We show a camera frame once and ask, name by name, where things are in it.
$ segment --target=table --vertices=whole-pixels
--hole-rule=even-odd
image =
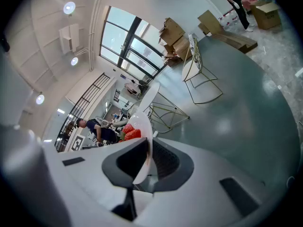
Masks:
[[[138,109],[137,109],[137,112],[144,112],[146,109],[150,108],[151,111],[152,111],[152,115],[154,117],[156,117],[159,121],[151,118],[151,120],[159,123],[159,124],[162,124],[164,126],[166,126],[168,128],[167,131],[158,131],[159,133],[167,133],[169,131],[172,130],[172,127],[174,127],[176,124],[184,121],[185,119],[189,119],[189,116],[183,112],[181,109],[179,109],[175,104],[173,104],[170,100],[168,100],[165,96],[163,96],[160,92],[159,92],[159,89],[160,89],[160,83],[159,82],[156,82],[154,83],[151,88],[147,91],[147,93],[145,94],[145,96],[143,97]],[[157,95],[160,95],[161,97],[163,97],[167,102],[169,102],[171,105],[165,105],[165,104],[160,104],[160,103],[157,103],[157,102],[154,102],[154,99]],[[163,105],[163,106],[166,106],[166,107],[171,107],[172,110],[170,109],[167,109],[167,108],[163,108],[161,106],[158,106],[158,105]],[[163,111],[166,111],[164,114],[162,114],[161,116],[159,116],[154,109],[160,109],[160,110],[163,110]],[[167,115],[167,114],[172,114],[171,115],[171,118],[169,120],[169,122],[164,122],[162,120],[162,117]],[[185,118],[176,122],[176,123],[173,123],[173,119],[174,119],[174,116],[178,114],[178,115],[181,115],[181,116],[184,116]]]
[[[146,157],[142,168],[134,179],[134,184],[140,184],[144,181],[151,168],[152,161],[152,125],[149,118],[143,112],[136,112],[128,121],[135,129],[140,129],[141,137],[146,137],[149,144],[149,154]]]
[[[119,115],[119,118],[112,120],[112,123],[120,122],[122,118],[123,118],[123,113],[121,113],[121,114]],[[117,130],[117,127],[114,127],[114,126],[112,126],[112,125],[110,126],[110,128],[111,128],[112,130],[114,130],[114,131]]]

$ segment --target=man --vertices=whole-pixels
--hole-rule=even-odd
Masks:
[[[59,137],[62,139],[62,142],[64,141],[68,142],[68,140],[70,139],[70,132],[74,128],[74,124],[75,124],[74,121],[69,122],[65,128],[65,132],[59,135]]]
[[[250,25],[246,19],[246,13],[242,6],[241,0],[227,0],[227,1],[232,5],[232,7],[237,12],[245,31],[252,32],[253,30],[250,27],[253,27],[253,25]]]
[[[91,133],[94,133],[97,137],[97,141],[101,143],[102,139],[108,140],[111,143],[118,143],[120,138],[111,129],[102,128],[96,120],[84,120],[77,119],[77,127],[85,128],[88,127]]]
[[[119,118],[119,115],[116,114],[116,113],[112,114],[112,116],[114,117],[114,119],[118,119]]]

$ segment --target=chair backrest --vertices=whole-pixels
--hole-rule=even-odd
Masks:
[[[164,143],[158,138],[152,141],[152,158],[158,172],[158,182],[153,192],[173,191],[181,187],[192,175],[194,162],[191,157]]]
[[[196,38],[193,38],[192,34],[188,34],[188,38],[189,38],[189,47],[188,47],[188,51],[186,54],[186,58],[187,58],[189,50],[191,50],[191,53],[193,56],[192,56],[191,65],[188,68],[186,76],[183,77],[183,75],[182,75],[182,80],[187,79],[193,66],[196,66],[199,69],[199,72],[202,72],[202,68],[203,68],[203,61],[202,61],[202,57],[201,57],[201,54],[200,54],[200,51],[198,48],[198,41]],[[184,61],[183,70],[185,68],[185,65],[186,65],[186,60]]]

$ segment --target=air conditioner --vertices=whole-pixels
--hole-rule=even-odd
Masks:
[[[76,52],[79,46],[79,25],[73,24],[59,29],[59,35],[63,54],[69,51]]]

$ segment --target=ceiling light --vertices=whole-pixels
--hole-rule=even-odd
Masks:
[[[71,65],[74,66],[78,63],[78,58],[77,57],[74,57],[72,60],[71,60]]]
[[[76,8],[76,4],[74,2],[68,2],[64,5],[63,12],[65,14],[71,14]]]
[[[36,104],[41,104],[44,101],[44,96],[40,94],[36,99]]]
[[[65,111],[61,110],[60,108],[58,108],[57,111],[60,112],[60,113],[65,113]]]

